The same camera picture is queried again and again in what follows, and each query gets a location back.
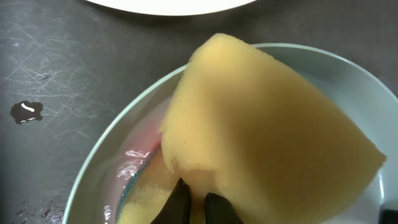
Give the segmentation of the white plate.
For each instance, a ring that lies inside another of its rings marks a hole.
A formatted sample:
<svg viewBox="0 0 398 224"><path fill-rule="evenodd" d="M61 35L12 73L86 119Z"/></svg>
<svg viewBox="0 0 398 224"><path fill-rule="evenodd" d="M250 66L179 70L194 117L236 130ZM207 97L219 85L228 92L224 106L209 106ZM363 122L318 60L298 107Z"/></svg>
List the white plate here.
<svg viewBox="0 0 398 224"><path fill-rule="evenodd" d="M194 16L225 11L255 0L88 0L113 9L155 16Z"/></svg>

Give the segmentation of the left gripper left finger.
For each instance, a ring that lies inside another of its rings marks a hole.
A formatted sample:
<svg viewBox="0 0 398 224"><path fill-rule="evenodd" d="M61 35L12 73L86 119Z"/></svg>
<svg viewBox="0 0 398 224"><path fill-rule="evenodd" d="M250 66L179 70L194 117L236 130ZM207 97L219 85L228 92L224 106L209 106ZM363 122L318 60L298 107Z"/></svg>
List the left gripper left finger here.
<svg viewBox="0 0 398 224"><path fill-rule="evenodd" d="M189 224L190 205L190 188L179 178L165 205L150 224Z"/></svg>

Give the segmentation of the yellow green sponge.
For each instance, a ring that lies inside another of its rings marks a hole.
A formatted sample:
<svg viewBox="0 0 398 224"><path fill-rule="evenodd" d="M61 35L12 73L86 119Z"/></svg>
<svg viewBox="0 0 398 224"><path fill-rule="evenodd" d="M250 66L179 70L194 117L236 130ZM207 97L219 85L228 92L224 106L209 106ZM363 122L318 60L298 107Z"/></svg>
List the yellow green sponge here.
<svg viewBox="0 0 398 224"><path fill-rule="evenodd" d="M161 150L119 223L150 223L178 180L190 223L226 198L244 223L321 223L349 207L386 156L289 66L226 34L192 55L161 122Z"/></svg>

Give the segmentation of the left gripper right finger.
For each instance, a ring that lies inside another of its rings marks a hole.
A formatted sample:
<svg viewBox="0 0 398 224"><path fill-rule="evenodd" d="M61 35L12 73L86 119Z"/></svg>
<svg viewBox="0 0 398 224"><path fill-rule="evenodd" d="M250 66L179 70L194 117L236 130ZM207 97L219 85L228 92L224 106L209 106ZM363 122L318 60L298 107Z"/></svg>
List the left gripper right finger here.
<svg viewBox="0 0 398 224"><path fill-rule="evenodd" d="M205 220L206 224L244 224L232 204L214 193L208 193L205 197Z"/></svg>

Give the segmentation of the light grey plate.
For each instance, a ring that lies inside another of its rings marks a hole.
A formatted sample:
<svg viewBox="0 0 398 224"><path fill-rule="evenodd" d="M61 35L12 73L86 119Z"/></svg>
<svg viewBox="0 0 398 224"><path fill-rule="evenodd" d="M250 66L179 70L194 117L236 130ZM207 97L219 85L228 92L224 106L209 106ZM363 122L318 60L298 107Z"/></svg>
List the light grey plate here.
<svg viewBox="0 0 398 224"><path fill-rule="evenodd" d="M375 76L325 50L265 43L258 48L284 62L332 99L387 156L365 193L333 223L378 223L397 208L397 98ZM183 73L178 68L151 85L106 128L73 185L65 223L114 223L146 162L155 153L159 120Z"/></svg>

